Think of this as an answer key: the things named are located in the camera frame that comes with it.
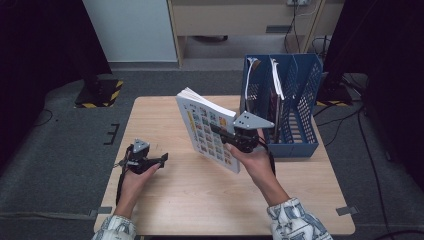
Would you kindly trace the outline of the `person's right hand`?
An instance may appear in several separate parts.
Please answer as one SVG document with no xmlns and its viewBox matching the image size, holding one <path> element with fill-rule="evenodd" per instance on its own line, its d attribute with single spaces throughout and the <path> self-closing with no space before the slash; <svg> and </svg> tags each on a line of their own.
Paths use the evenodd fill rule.
<svg viewBox="0 0 424 240">
<path fill-rule="evenodd" d="M 274 175 L 268 151 L 262 144 L 258 144 L 251 153 L 241 152 L 229 143 L 226 143 L 225 147 L 244 165 L 269 206 L 275 206 L 290 199 Z"/>
</svg>

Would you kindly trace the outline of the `blue plastic file rack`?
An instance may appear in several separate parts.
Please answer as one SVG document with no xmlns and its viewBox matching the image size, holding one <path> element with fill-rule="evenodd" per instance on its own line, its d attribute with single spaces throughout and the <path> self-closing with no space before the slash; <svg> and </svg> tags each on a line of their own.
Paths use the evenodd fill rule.
<svg viewBox="0 0 424 240">
<path fill-rule="evenodd" d="M 282 90 L 283 111 L 280 122 L 279 142 L 273 142 L 274 127 L 264 131 L 266 142 L 277 158 L 310 157 L 318 147 L 318 139 L 312 126 L 312 110 L 315 105 L 322 64 L 315 54 L 262 54 L 244 58 L 240 110 L 246 110 L 245 88 L 249 57 L 260 63 L 251 74 L 250 84 L 255 87 L 254 109 L 251 113 L 272 120 L 270 116 L 270 89 L 272 70 L 270 59 L 278 62 Z"/>
</svg>

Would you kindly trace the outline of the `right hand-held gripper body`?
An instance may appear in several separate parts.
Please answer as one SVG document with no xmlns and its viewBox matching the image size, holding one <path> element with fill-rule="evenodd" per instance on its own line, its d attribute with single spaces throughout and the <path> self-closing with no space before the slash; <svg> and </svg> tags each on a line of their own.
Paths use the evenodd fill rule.
<svg viewBox="0 0 424 240">
<path fill-rule="evenodd" d="M 272 128 L 275 124 L 253 113 L 244 111 L 233 122 L 234 143 L 238 150 L 251 153 L 259 144 L 258 129 Z"/>
</svg>

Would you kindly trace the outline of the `person's left hand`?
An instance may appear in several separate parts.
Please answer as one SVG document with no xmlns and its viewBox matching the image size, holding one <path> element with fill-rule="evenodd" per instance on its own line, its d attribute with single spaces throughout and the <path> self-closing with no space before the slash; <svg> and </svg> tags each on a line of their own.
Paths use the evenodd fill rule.
<svg viewBox="0 0 424 240">
<path fill-rule="evenodd" d="M 138 197 L 149 179 L 159 168 L 151 166 L 142 174 L 135 174 L 128 170 L 122 183 L 121 196 L 114 213 L 124 213 L 132 216 L 133 209 L 137 204 Z"/>
</svg>

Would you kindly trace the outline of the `black magazine with red print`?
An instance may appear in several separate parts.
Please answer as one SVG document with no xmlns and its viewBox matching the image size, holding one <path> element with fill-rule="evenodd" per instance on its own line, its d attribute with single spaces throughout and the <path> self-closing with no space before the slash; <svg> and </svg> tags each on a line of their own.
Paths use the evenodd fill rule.
<svg viewBox="0 0 424 240">
<path fill-rule="evenodd" d="M 245 88 L 245 99 L 246 99 L 246 110 L 251 112 L 254 109 L 255 100 L 255 87 L 250 84 L 251 74 L 256 69 L 260 61 L 255 57 L 249 57 L 249 68 L 247 71 L 246 88 Z"/>
</svg>

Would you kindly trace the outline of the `grey tape strip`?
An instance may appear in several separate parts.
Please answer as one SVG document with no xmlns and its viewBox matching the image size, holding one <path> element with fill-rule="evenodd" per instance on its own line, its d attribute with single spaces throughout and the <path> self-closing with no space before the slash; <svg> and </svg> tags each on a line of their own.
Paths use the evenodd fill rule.
<svg viewBox="0 0 424 240">
<path fill-rule="evenodd" d="M 99 207 L 97 209 L 91 210 L 89 212 L 89 216 L 96 218 L 99 214 L 110 214 L 111 212 L 112 212 L 112 208 L 110 206 Z"/>
<path fill-rule="evenodd" d="M 357 214 L 359 210 L 356 206 L 345 206 L 345 207 L 337 208 L 336 212 L 339 216 L 343 216 L 347 214 L 350 214 L 350 215 Z"/>
</svg>

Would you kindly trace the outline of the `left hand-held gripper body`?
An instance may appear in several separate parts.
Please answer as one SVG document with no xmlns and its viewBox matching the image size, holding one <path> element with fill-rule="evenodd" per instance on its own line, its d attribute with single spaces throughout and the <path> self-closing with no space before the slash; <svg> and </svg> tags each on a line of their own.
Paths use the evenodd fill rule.
<svg viewBox="0 0 424 240">
<path fill-rule="evenodd" d="M 155 165 L 155 159 L 148 159 L 150 144 L 141 139 L 135 139 L 125 154 L 125 166 L 133 173 L 142 174 L 151 166 Z"/>
</svg>

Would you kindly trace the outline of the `white partition panel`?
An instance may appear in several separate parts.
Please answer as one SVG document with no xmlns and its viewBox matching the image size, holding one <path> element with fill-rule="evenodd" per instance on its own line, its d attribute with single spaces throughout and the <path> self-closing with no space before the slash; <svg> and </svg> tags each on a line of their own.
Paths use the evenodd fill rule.
<svg viewBox="0 0 424 240">
<path fill-rule="evenodd" d="M 109 62 L 176 62 L 167 0 L 83 0 Z"/>
</svg>

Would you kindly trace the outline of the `white magazine with picture grid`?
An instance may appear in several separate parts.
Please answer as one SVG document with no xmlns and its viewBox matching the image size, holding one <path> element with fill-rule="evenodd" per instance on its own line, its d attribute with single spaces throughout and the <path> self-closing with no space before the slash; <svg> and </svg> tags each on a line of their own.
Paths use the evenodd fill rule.
<svg viewBox="0 0 424 240">
<path fill-rule="evenodd" d="M 239 161 L 224 146 L 220 135 L 211 128 L 216 126 L 219 130 L 233 133 L 237 113 L 210 102 L 188 87 L 177 94 L 176 102 L 194 150 L 230 171 L 239 173 Z"/>
</svg>

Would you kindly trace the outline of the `beige wooden desk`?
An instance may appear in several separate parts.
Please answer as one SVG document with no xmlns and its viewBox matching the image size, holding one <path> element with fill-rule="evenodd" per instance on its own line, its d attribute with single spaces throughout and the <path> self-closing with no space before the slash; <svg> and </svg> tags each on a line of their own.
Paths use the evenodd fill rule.
<svg viewBox="0 0 424 240">
<path fill-rule="evenodd" d="M 177 63 L 192 36 L 277 35 L 283 49 L 306 52 L 331 35 L 346 0 L 167 0 Z"/>
</svg>

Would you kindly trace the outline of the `black curtain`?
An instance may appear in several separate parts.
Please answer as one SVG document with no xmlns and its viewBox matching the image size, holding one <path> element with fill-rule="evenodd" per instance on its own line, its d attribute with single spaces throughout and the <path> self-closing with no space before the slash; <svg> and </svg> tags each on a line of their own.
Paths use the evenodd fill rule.
<svg viewBox="0 0 424 240">
<path fill-rule="evenodd" d="M 424 191 L 424 0 L 345 0 L 324 71 L 326 93 L 345 73 L 368 77 L 368 112 Z"/>
<path fill-rule="evenodd" d="M 0 0 L 0 170 L 47 93 L 110 67 L 83 0 Z"/>
</svg>

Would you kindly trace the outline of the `black striped stand base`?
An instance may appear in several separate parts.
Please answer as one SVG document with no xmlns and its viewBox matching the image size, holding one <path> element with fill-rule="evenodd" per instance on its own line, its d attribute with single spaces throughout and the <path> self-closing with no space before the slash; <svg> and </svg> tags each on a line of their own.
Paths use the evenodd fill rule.
<svg viewBox="0 0 424 240">
<path fill-rule="evenodd" d="M 316 100 L 323 105 L 351 105 L 352 97 L 344 85 L 343 77 L 329 72 L 321 76 Z"/>
<path fill-rule="evenodd" d="M 76 108 L 111 107 L 122 88 L 123 81 L 118 79 L 85 80 L 84 86 L 74 104 Z"/>
</svg>

